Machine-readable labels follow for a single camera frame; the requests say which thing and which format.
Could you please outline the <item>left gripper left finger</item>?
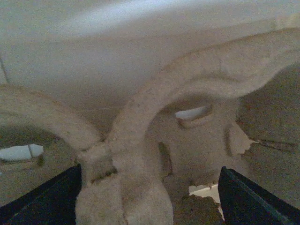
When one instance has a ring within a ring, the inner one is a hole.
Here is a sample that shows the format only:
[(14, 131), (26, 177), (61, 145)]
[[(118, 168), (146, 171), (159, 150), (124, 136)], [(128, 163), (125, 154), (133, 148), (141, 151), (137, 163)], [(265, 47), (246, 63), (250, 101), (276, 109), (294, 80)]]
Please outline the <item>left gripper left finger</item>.
[(74, 225), (82, 187), (80, 165), (70, 167), (0, 208), (2, 225)]

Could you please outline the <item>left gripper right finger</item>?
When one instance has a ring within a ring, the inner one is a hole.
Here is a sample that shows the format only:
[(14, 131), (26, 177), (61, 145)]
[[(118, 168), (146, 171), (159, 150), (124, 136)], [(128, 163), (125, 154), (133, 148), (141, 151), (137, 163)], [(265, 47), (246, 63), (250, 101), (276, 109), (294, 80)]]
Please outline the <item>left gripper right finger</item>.
[(233, 169), (222, 167), (218, 180), (227, 225), (298, 225), (300, 210)]

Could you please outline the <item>orange paper bag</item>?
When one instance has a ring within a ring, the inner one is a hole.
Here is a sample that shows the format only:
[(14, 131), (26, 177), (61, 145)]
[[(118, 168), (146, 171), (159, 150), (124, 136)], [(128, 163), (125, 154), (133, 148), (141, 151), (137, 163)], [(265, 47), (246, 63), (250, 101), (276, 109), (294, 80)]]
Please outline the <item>orange paper bag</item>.
[[(150, 127), (168, 134), (175, 172), (224, 154), (238, 101), (300, 65), (297, 0), (3, 0), (0, 143), (57, 137), (84, 188), (123, 208), (170, 208)], [(196, 137), (193, 146), (170, 137)]]

